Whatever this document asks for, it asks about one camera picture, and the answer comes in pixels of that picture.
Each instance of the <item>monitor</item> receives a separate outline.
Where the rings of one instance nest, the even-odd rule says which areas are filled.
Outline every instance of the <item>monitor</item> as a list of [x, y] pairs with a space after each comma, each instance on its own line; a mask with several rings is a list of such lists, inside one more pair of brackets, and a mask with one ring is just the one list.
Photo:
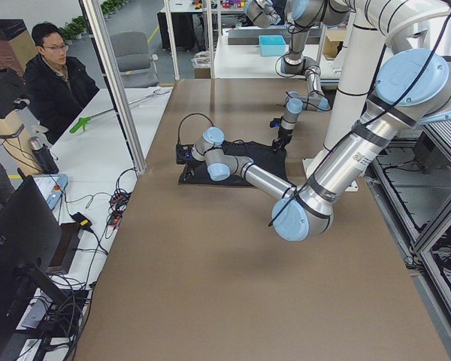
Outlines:
[[0, 211], [0, 355], [37, 287], [54, 303], [67, 299], [45, 275], [61, 234], [33, 178], [27, 177]]

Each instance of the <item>black mat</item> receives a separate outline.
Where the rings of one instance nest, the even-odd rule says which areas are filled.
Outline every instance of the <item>black mat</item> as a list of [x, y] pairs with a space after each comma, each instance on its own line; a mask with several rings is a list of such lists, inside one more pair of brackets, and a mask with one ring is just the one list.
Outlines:
[[[229, 156], [248, 156], [254, 159], [254, 163], [266, 171], [287, 181], [286, 176], [286, 150], [278, 150], [277, 153], [272, 151], [272, 147], [254, 141], [242, 142], [224, 141], [222, 143], [224, 154]], [[185, 166], [179, 177], [180, 184], [209, 184], [215, 186], [229, 187], [252, 187], [238, 175], [231, 175], [225, 180], [214, 182], [207, 173], [207, 165], [202, 162], [195, 168]]]

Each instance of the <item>office chair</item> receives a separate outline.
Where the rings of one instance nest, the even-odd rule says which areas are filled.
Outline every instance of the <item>office chair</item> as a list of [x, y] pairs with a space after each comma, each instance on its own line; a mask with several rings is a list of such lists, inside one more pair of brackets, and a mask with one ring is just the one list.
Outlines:
[[120, 32], [110, 37], [124, 88], [147, 88], [159, 84], [156, 54], [149, 55], [143, 32]]

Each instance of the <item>blue box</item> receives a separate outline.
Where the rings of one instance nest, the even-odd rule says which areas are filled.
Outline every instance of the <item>blue box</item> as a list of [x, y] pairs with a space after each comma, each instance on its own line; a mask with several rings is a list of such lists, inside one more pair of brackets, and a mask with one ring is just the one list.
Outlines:
[[282, 56], [286, 52], [286, 42], [282, 35], [259, 35], [262, 56]]

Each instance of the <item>yellow floor line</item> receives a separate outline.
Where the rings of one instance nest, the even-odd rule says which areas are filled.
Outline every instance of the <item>yellow floor line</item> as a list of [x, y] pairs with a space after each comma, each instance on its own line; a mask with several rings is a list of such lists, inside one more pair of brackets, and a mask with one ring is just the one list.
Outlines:
[[148, 44], [152, 41], [153, 37], [156, 36], [156, 34], [157, 34], [158, 31], [159, 31], [159, 26], [157, 26], [157, 27], [153, 30], [152, 35], [148, 38], [148, 40], [147, 40], [147, 43], [148, 43]]

